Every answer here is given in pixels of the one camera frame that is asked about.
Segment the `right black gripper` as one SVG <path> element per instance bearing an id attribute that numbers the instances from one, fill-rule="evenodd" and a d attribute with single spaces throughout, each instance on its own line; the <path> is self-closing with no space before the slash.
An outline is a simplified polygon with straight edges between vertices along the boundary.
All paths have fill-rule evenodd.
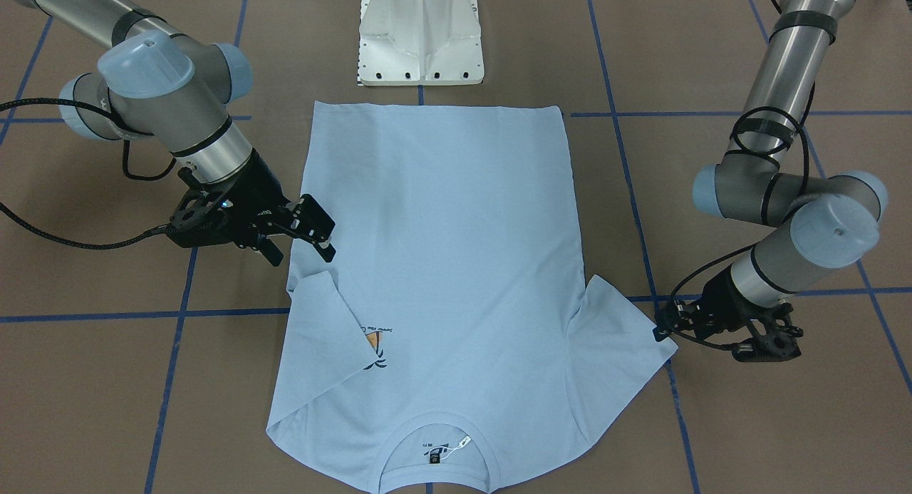
<path id="1" fill-rule="evenodd" d="M 232 243 L 259 249 L 273 267 L 283 262 L 283 251 L 271 235 L 287 235 L 319 249 L 325 263 L 332 263 L 336 248 L 330 242 L 335 222 L 310 194 L 294 202 L 257 150 L 235 173 L 222 181 L 201 183 L 191 169 L 178 176 L 189 185 L 167 227 L 174 244 L 185 247 Z"/>

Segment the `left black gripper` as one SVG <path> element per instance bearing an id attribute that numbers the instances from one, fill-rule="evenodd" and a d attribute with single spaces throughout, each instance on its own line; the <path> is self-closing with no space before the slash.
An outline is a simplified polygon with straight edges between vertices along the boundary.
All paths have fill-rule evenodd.
<path id="1" fill-rule="evenodd" d="M 704 286 L 696 302 L 671 299 L 658 310 L 653 329 L 655 341 L 680 336 L 713 350 L 729 351 L 739 363 L 782 363 L 802 356 L 798 339 L 802 328 L 792 323 L 794 307 L 777 303 L 772 308 L 749 302 L 734 286 L 730 267 Z M 749 338 L 736 344 L 714 344 L 708 338 L 746 328 Z"/>

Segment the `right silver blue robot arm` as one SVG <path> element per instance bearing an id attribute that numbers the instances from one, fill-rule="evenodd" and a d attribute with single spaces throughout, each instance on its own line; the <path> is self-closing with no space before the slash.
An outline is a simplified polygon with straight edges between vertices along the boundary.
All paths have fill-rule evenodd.
<path id="1" fill-rule="evenodd" d="M 230 43 L 205 45 L 130 0 L 12 0 L 68 24 L 105 48 L 98 70 L 68 82 L 50 105 L 88 139 L 154 138 L 188 190 L 172 217 L 140 235 L 166 235 L 183 248 L 232 243 L 277 266 L 272 235 L 303 240 L 326 262 L 335 224 L 313 196 L 284 196 L 227 106 L 253 85 L 244 53 Z"/>

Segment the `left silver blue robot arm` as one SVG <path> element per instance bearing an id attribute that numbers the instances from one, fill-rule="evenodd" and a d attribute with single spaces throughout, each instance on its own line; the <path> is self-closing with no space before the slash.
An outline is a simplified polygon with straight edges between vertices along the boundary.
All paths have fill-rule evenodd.
<path id="1" fill-rule="evenodd" d="M 811 176 L 807 117 L 840 21 L 858 0 L 774 0 L 761 66 L 726 151 L 693 182 L 693 204 L 713 217 L 762 225 L 766 237 L 710 261 L 722 269 L 693 302 L 655 311 L 653 338 L 729 352 L 740 363 L 801 355 L 791 299 L 879 243 L 888 192 L 863 170 Z"/>

